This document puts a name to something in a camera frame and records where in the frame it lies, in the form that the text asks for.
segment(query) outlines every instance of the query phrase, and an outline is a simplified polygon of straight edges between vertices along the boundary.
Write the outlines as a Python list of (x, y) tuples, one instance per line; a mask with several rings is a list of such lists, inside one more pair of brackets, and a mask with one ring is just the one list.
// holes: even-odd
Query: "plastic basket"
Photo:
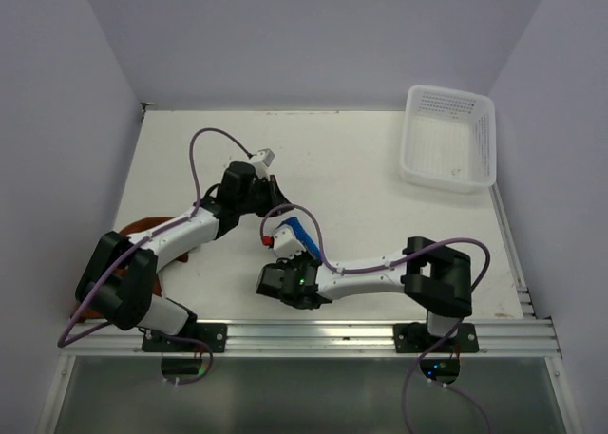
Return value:
[(496, 182), (494, 103), (426, 85), (409, 90), (399, 168), (403, 179), (456, 192)]

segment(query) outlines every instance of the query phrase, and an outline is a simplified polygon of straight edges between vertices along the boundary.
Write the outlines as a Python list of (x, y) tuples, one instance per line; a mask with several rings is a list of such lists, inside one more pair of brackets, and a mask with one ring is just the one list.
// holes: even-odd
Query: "metal frame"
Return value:
[[(407, 321), (235, 321), (228, 324), (227, 357), (395, 357), (392, 325)], [(559, 357), (550, 320), (478, 320), (480, 357)], [(74, 333), (90, 325), (77, 326)], [(108, 327), (66, 350), (72, 356), (141, 355), (142, 335)], [(161, 356), (146, 353), (146, 356)], [(400, 354), (411, 357), (414, 354)]]
[(560, 358), (545, 358), (551, 385), (555, 393), (555, 399), (560, 408), (561, 419), (568, 434), (580, 434), (583, 432), (577, 408), (574, 404), (572, 391), (568, 385), (563, 371), (563, 362)]
[(74, 370), (74, 362), (76, 358), (68, 353), (63, 353), (59, 357), (57, 367), (55, 368), (55, 374), (53, 380), (50, 383), (48, 389), (47, 400), (43, 407), (40, 421), (36, 429), (37, 434), (48, 434), (55, 431), (57, 422), (59, 422), (59, 415), (61, 408), (64, 405), (64, 399), (66, 398), (67, 386), (72, 377), (72, 370)]

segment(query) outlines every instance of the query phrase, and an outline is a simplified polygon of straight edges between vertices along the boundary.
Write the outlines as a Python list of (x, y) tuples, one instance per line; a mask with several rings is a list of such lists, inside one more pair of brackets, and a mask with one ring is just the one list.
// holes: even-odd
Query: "purple cable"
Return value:
[[(366, 273), (373, 273), (376, 271), (381, 271), (384, 270), (385, 268), (387, 268), (384, 265), (377, 265), (377, 266), (369, 266), (366, 268), (340, 268), (338, 269), (337, 267), (335, 267), (334, 265), (332, 265), (331, 263), (328, 262), (327, 260), (327, 256), (325, 254), (325, 247), (323, 245), (323, 235), (321, 234), (321, 226), (319, 225), (318, 220), (316, 219), (316, 217), (314, 216), (314, 214), (309, 211), (307, 208), (305, 208), (304, 206), (300, 206), (298, 204), (282, 204), (279, 206), (276, 206), (276, 208), (271, 209), (268, 214), (266, 214), (266, 216), (264, 216), (264, 218), (262, 219), (262, 222), (259, 225), (259, 235), (260, 238), (264, 238), (264, 225), (266, 224), (266, 221), (274, 216), (277, 213), (280, 213), (281, 211), (284, 210), (293, 210), (296, 209), (298, 211), (302, 211), (304, 214), (306, 214), (309, 219), (312, 221), (314, 229), (316, 231), (316, 235), (317, 235), (317, 239), (319, 241), (319, 254), (321, 257), (321, 261), (323, 262), (323, 264), (325, 266), (327, 266), (330, 270), (332, 271), (336, 271), (336, 272), (340, 272), (342, 274), (366, 274)], [(474, 244), (476, 246), (478, 246), (482, 251), (484, 251), (484, 256), (485, 256), (485, 263), (482, 267), (482, 270), (479, 272), (479, 275), (477, 276), (477, 278), (475, 279), (475, 281), (473, 282), (473, 284), (471, 285), (471, 290), (475, 290), (477, 288), (477, 286), (480, 284), (480, 282), (482, 281), (482, 279), (485, 276), (485, 273), (487, 273), (487, 269), (490, 266), (490, 251), (487, 248), (487, 246), (485, 246), (485, 244), (483, 244), (483, 242), (478, 241), (477, 239), (473, 239), (470, 237), (454, 237), (452, 239), (445, 239), (443, 241), (438, 241), (435, 242), (427, 247), (425, 247), (424, 249), (421, 249), (418, 252), (415, 252), (413, 254), (410, 255), (406, 255), (402, 258), (399, 258), (395, 261), (391, 261), (389, 263), (389, 268), (394, 268), (396, 266), (400, 266), (403, 265), (405, 263), (408, 263), (409, 261), (413, 260), (414, 258), (418, 258), (419, 256), (422, 256), (428, 252), (431, 252), (435, 249), (439, 249), (441, 247), (445, 247), (449, 244), (457, 244), (457, 243), (465, 243), (465, 244)], [(414, 434), (414, 429), (412, 427), (412, 423), (411, 423), (411, 419), (410, 416), (408, 414), (408, 388), (409, 388), (409, 383), (411, 381), (411, 378), (415, 372), (415, 370), (420, 366), (420, 363), (422, 362), (422, 360), (429, 354), (432, 353), (434, 350), (438, 349), (439, 347), (441, 347), (445, 341), (447, 341), (447, 339), (449, 338), (449, 336), (452, 335), (452, 333), (454, 331), (456, 331), (458, 329), (458, 327), (463, 323), (463, 320), (460, 319), (452, 328), (450, 331), (447, 332), (447, 334), (443, 337), (441, 337), (435, 344), (433, 344), (432, 346), (430, 346), (428, 349), (426, 349), (418, 358), (416, 358), (416, 361), (414, 362), (414, 365), (408, 370), (408, 374), (406, 375), (406, 380), (404, 382), (403, 385), (403, 389), (402, 389), (402, 395), (401, 395), (401, 407), (402, 407), (402, 411), (403, 411), (403, 417), (404, 417), (404, 421), (406, 423), (406, 427), (408, 428), (408, 431), (410, 434)], [(494, 428), (492, 426), (492, 423), (490, 422), (489, 417), (487, 416), (487, 414), (485, 413), (484, 409), (482, 408), (481, 404), (479, 404), (475, 399), (473, 399), (471, 396), (469, 396), (468, 394), (466, 394), (464, 391), (455, 388), (455, 387), (448, 387), (449, 389), (451, 389), (452, 391), (460, 394), (461, 396), (463, 396), (464, 398), (468, 399), (474, 406), (476, 406), (481, 412), (482, 415), (484, 416), (485, 419), (485, 423), (487, 424), (487, 430), (490, 434), (492, 434), (494, 432)]]
[(247, 148), (239, 140), (237, 140), (235, 137), (233, 137), (232, 135), (230, 135), (225, 130), (221, 130), (219, 128), (213, 128), (213, 127), (206, 127), (206, 128), (202, 128), (201, 130), (198, 130), (192, 136), (192, 140), (190, 140), (190, 150), (188, 151), (188, 154), (189, 154), (189, 157), (190, 157), (190, 171), (192, 171), (192, 179), (194, 181), (194, 188), (197, 191), (197, 201), (194, 203), (195, 208), (192, 210), (192, 215), (190, 217), (193, 217), (194, 214), (196, 213), (196, 211), (199, 209), (200, 200), (201, 200), (201, 198), (200, 198), (199, 176), (197, 175), (197, 168), (196, 168), (196, 166), (194, 164), (194, 143), (196, 142), (196, 140), (199, 137), (199, 135), (202, 134), (202, 133), (205, 133), (205, 132), (220, 133), (220, 135), (223, 135), (224, 137), (226, 137), (229, 140), (231, 140), (234, 144), (236, 144), (247, 155), (248, 158), (251, 158), (253, 156), (253, 154), (251, 152), (249, 152), (247, 150)]

